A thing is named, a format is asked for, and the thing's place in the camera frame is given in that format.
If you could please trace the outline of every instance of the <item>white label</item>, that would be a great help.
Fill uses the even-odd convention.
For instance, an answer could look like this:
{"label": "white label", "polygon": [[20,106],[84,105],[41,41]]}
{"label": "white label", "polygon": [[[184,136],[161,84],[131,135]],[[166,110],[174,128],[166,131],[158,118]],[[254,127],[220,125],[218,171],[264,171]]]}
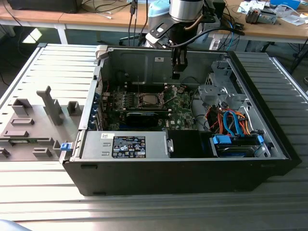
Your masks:
{"label": "white label", "polygon": [[155,62],[163,62],[164,58],[163,57],[155,57]]}
{"label": "white label", "polygon": [[28,141],[10,141],[11,143],[28,143]]}
{"label": "white label", "polygon": [[102,133],[101,139],[113,139],[115,136],[114,133]]}

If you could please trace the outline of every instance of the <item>sticker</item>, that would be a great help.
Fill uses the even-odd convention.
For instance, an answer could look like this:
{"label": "sticker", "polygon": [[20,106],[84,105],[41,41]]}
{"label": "sticker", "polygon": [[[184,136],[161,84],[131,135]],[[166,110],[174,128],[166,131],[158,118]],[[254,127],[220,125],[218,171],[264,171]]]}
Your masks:
{"label": "sticker", "polygon": [[115,136],[114,133],[102,133],[101,139],[113,139]]}
{"label": "sticker", "polygon": [[112,135],[114,139],[113,158],[145,158],[145,136],[114,136],[114,133]]}
{"label": "sticker", "polygon": [[155,62],[163,62],[164,58],[163,57],[155,57]]}
{"label": "sticker", "polygon": [[28,141],[10,141],[10,143],[28,143]]}

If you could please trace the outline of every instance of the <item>wooden table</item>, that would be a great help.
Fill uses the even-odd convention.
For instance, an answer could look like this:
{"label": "wooden table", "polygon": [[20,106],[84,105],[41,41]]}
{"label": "wooden table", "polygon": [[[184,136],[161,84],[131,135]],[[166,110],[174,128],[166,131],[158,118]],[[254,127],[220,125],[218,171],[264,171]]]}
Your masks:
{"label": "wooden table", "polygon": [[[95,0],[95,5],[113,3],[113,0]],[[109,10],[117,6],[126,5],[126,1],[116,2],[110,6],[104,6],[100,10]],[[78,13],[61,13],[61,12],[44,12],[44,11],[15,11],[6,2],[7,9],[23,26],[32,27],[49,27],[58,30],[62,44],[67,44],[65,35],[66,29],[81,29],[81,30],[95,30],[95,31],[117,31],[127,32],[129,23],[129,6],[112,10],[112,14],[103,14],[111,16],[112,19],[107,19],[96,13],[90,13],[80,9]],[[93,11],[93,5],[90,2],[85,6],[85,9]],[[145,4],[138,5],[138,17],[136,23],[136,32],[139,33],[143,27],[146,14]],[[5,10],[4,6],[0,4],[0,24],[19,26],[17,22]],[[132,20],[131,31],[134,28],[134,17]]]}
{"label": "wooden table", "polygon": [[[282,20],[281,18],[278,18],[274,25],[262,23],[252,25],[246,23],[245,14],[237,13],[238,5],[240,5],[242,1],[243,0],[227,0],[227,7],[231,16],[236,22],[244,24],[245,36],[242,36],[242,39],[293,43],[304,43],[307,39],[308,25],[306,24],[295,26]],[[298,10],[306,10],[308,12],[308,7],[300,5]]]}
{"label": "wooden table", "polygon": [[[109,10],[116,6],[125,5],[126,1],[116,2],[110,6],[101,7],[100,10]],[[304,43],[308,37],[307,25],[295,26],[290,23],[278,19],[275,25],[268,24],[256,24],[251,25],[245,22],[245,15],[236,13],[242,0],[227,0],[228,9],[232,17],[239,23],[244,24],[244,32],[246,36],[241,36],[243,40],[259,40],[259,41],[273,41],[273,42],[291,42],[291,43]],[[108,4],[114,2],[113,0],[95,0],[95,5]],[[129,6],[112,10],[112,14],[106,14],[111,16],[112,19],[107,19],[95,13],[86,12],[81,9],[76,14],[60,13],[60,12],[41,12],[41,11],[15,11],[12,10],[10,5],[6,3],[9,11],[17,18],[17,20],[23,26],[33,27],[51,27],[58,30],[61,43],[67,44],[65,35],[66,29],[81,29],[81,30],[96,30],[96,31],[118,31],[127,32],[129,23]],[[89,11],[93,10],[91,2],[85,6]],[[298,10],[304,11],[308,7],[300,6]],[[139,4],[138,18],[136,24],[137,33],[140,32],[146,19],[145,4]],[[18,24],[13,18],[6,12],[2,4],[0,4],[0,24],[2,25],[14,25]],[[219,32],[217,34],[223,34],[226,36],[227,32]]]}

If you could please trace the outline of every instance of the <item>computer motherboard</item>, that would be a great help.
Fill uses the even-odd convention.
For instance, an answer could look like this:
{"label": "computer motherboard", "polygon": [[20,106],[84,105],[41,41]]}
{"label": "computer motherboard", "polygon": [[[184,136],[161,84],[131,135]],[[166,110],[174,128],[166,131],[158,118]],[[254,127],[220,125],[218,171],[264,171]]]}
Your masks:
{"label": "computer motherboard", "polygon": [[157,92],[138,88],[111,87],[102,94],[104,130],[197,129],[190,109],[191,92],[185,86],[166,85],[156,88]]}

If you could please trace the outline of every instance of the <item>power supply label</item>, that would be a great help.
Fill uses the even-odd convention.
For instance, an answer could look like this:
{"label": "power supply label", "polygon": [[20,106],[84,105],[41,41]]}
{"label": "power supply label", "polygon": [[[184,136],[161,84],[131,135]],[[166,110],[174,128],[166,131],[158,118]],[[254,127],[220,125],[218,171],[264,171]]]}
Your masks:
{"label": "power supply label", "polygon": [[145,158],[145,136],[114,136],[113,158]]}

